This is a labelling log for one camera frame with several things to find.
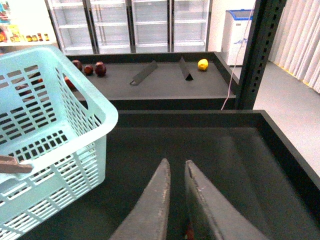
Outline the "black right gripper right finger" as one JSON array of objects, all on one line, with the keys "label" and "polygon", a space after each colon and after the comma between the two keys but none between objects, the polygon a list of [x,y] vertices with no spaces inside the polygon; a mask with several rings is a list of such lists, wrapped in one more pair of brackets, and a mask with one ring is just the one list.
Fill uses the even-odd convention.
[{"label": "black right gripper right finger", "polygon": [[195,240],[267,240],[192,160],[184,167],[185,194]]}]

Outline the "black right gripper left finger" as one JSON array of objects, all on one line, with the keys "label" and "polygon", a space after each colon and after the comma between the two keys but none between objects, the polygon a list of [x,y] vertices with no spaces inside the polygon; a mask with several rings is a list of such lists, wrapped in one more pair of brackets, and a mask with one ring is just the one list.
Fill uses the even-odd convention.
[{"label": "black right gripper left finger", "polygon": [[111,240],[165,240],[170,212],[171,169],[162,159],[134,208]]}]

